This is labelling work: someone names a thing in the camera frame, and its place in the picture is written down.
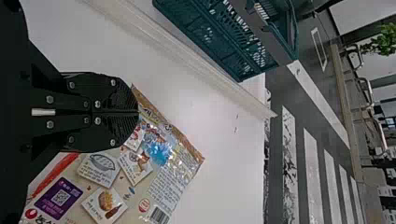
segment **food image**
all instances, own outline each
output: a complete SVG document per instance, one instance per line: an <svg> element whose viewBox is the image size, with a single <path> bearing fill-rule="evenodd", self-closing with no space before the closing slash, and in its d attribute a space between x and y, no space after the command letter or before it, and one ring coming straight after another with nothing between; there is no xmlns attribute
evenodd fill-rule
<svg viewBox="0 0 396 224"><path fill-rule="evenodd" d="M100 208L102 208L104 211L110 211L110 209L113 207L113 195L107 190L103 191L99 195L98 200Z"/></svg>
<svg viewBox="0 0 396 224"><path fill-rule="evenodd" d="M113 216L119 211L119 209L120 209L121 207L122 207L122 204L120 204L119 206L117 206L117 207L111 209L111 211L106 212L105 217L106 217L107 219L113 217Z"/></svg>
<svg viewBox="0 0 396 224"><path fill-rule="evenodd" d="M137 156L139 159L137 159L137 166L139 167L139 172L143 172L148 169L146 163L149 161L149 157L146 155L145 152L142 152L142 154Z"/></svg>
<svg viewBox="0 0 396 224"><path fill-rule="evenodd" d="M114 161L104 155L93 154L90 156L92 164L101 171L115 170Z"/></svg>
<svg viewBox="0 0 396 224"><path fill-rule="evenodd" d="M128 205L114 189L98 189L81 203L97 224L112 224L127 209Z"/></svg>

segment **qr code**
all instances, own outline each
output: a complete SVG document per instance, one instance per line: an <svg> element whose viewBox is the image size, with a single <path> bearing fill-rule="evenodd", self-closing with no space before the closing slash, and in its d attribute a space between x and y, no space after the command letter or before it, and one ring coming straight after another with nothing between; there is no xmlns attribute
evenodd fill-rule
<svg viewBox="0 0 396 224"><path fill-rule="evenodd" d="M50 200L53 203L56 203L58 206L64 205L64 203L67 201L67 199L70 198L70 194L68 194L66 191L60 189L58 193L56 193Z"/></svg>

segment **screw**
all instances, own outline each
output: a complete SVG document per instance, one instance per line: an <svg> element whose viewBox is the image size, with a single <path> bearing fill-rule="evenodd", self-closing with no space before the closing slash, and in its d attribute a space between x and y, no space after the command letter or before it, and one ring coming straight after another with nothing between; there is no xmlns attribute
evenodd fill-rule
<svg viewBox="0 0 396 224"><path fill-rule="evenodd" d="M96 125L99 125L101 122L102 122L102 120L100 118L96 118L95 119L95 124Z"/></svg>
<svg viewBox="0 0 396 224"><path fill-rule="evenodd" d="M68 140L68 141L69 141L69 143L74 143L74 140L75 140L75 139L74 139L74 137L73 137L73 136L69 136L69 140Z"/></svg>
<svg viewBox="0 0 396 224"><path fill-rule="evenodd" d="M52 120L47 121L47 128L48 129L53 129L54 123Z"/></svg>
<svg viewBox="0 0 396 224"><path fill-rule="evenodd" d="M20 152L21 153L26 153L32 150L32 145L26 144L20 147Z"/></svg>
<svg viewBox="0 0 396 224"><path fill-rule="evenodd" d="M49 105L52 105L52 104L53 104L53 96L47 96L47 97L46 97L46 100L47 100L47 103L48 103Z"/></svg>
<svg viewBox="0 0 396 224"><path fill-rule="evenodd" d="M74 82L69 82L69 88L74 89L76 87L76 84Z"/></svg>
<svg viewBox="0 0 396 224"><path fill-rule="evenodd" d="M95 101L95 107L98 109L100 108L100 101Z"/></svg>

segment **green plant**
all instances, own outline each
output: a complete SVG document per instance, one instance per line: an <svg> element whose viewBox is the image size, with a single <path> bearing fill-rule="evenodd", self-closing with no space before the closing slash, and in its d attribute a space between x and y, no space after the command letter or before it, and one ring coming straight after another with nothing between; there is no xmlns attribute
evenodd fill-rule
<svg viewBox="0 0 396 224"><path fill-rule="evenodd" d="M380 26L381 34L371 38L371 42L361 45L362 54L377 53L382 56L389 56L396 52L396 24L390 22Z"/></svg>

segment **window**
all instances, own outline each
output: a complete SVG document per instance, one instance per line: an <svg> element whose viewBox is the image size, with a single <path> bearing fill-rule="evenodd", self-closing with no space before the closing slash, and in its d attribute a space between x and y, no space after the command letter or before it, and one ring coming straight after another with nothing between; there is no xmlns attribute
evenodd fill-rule
<svg viewBox="0 0 396 224"><path fill-rule="evenodd" d="M387 124L395 124L395 121L393 119L386 119Z"/></svg>

